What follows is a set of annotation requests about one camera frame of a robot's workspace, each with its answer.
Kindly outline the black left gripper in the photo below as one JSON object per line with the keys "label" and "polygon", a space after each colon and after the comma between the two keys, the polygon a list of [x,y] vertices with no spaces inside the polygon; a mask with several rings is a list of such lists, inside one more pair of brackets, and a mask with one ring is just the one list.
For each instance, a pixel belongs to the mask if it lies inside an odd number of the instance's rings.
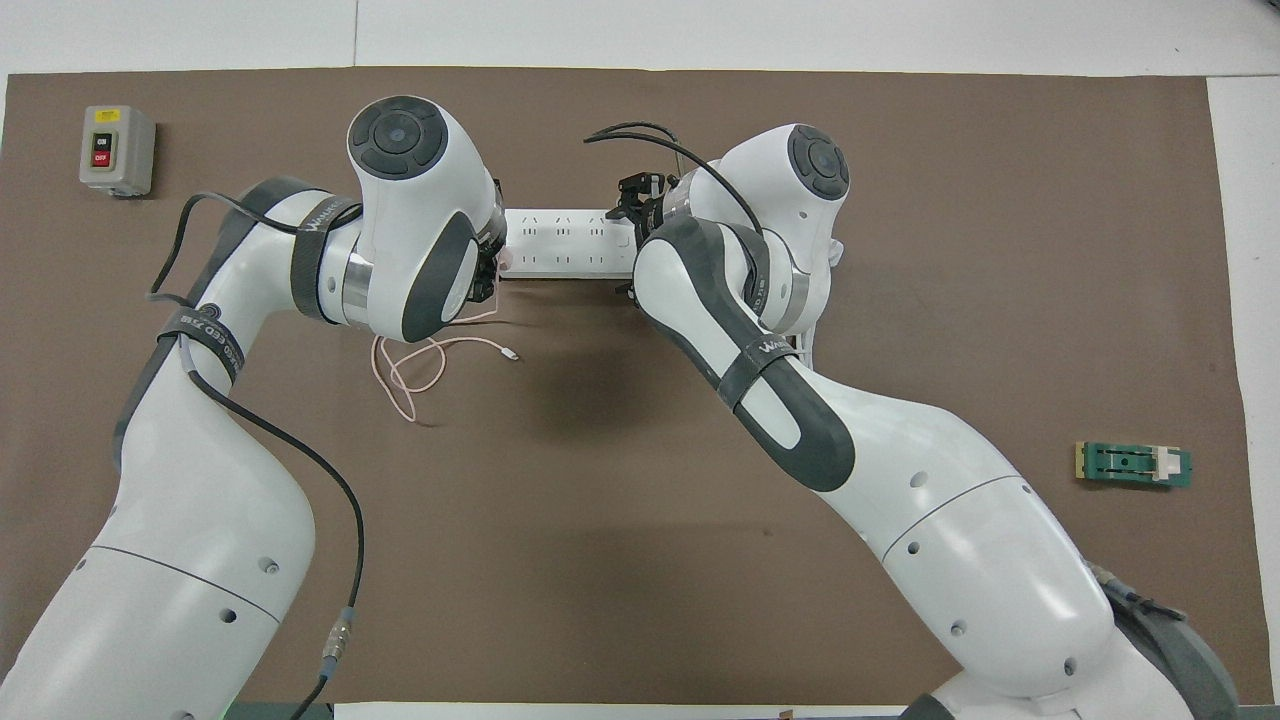
{"label": "black left gripper", "polygon": [[502,187],[498,179],[494,179],[493,184],[495,190],[493,213],[489,222],[477,232],[477,265],[468,290],[468,301],[472,304],[481,304],[494,295],[498,255],[506,246],[507,222]]}

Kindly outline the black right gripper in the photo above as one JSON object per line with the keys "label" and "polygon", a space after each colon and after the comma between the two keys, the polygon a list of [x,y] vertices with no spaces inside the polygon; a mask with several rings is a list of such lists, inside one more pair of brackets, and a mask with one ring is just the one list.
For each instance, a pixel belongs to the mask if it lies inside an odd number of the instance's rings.
{"label": "black right gripper", "polygon": [[[620,179],[620,199],[617,206],[607,213],[607,219],[626,219],[634,225],[640,225],[643,233],[652,233],[663,222],[666,191],[672,179],[672,176],[654,172]],[[617,286],[614,292],[630,301],[637,300],[634,282]]]}

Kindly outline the white power strip with cord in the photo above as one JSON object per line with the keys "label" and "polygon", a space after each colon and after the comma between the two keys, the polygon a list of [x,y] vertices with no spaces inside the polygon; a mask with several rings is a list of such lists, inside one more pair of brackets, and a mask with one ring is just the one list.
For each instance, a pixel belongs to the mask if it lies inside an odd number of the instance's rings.
{"label": "white power strip with cord", "polygon": [[[608,220],[604,210],[508,209],[506,247],[513,261],[502,279],[609,279],[631,281],[640,245],[631,222]],[[796,258],[780,250],[781,240],[767,231],[774,268],[765,324],[783,334],[814,368],[817,322],[829,297],[831,269],[844,255],[844,245],[818,240]]]}

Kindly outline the brown table mat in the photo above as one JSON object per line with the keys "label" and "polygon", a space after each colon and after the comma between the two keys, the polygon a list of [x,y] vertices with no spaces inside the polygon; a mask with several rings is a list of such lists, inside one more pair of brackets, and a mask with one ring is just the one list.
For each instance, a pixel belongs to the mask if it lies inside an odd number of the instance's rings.
{"label": "brown table mat", "polygon": [[[169,304],[183,202],[274,176],[358,190],[367,102],[430,97],[517,208],[609,208],[667,170],[817,126],[845,243],[815,366],[988,437],[1091,560],[1187,612],[1274,697],[1202,79],[365,68],[13,76],[0,147],[0,678],[108,519],[113,427]],[[84,109],[156,124],[152,184],[79,181]],[[957,665],[877,556],[782,473],[611,282],[522,282],[399,419],[366,332],[271,316],[234,397],[351,482],[355,638],[325,697],[904,705]],[[1075,443],[1190,452],[1188,487],[1075,478]]]}

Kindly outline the green terminal block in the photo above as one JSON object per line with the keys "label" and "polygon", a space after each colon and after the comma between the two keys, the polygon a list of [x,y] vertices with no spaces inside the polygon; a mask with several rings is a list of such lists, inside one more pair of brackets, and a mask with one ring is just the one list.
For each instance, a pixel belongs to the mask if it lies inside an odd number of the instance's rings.
{"label": "green terminal block", "polygon": [[1075,478],[1152,487],[1188,487],[1192,455],[1161,445],[1075,443]]}

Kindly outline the grey on-off switch box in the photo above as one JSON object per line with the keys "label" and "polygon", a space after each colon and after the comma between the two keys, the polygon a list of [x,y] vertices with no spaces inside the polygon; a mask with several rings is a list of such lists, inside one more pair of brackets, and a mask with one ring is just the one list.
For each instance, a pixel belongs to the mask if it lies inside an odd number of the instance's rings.
{"label": "grey on-off switch box", "polygon": [[140,109],[99,105],[84,109],[79,181],[113,197],[150,192],[156,124]]}

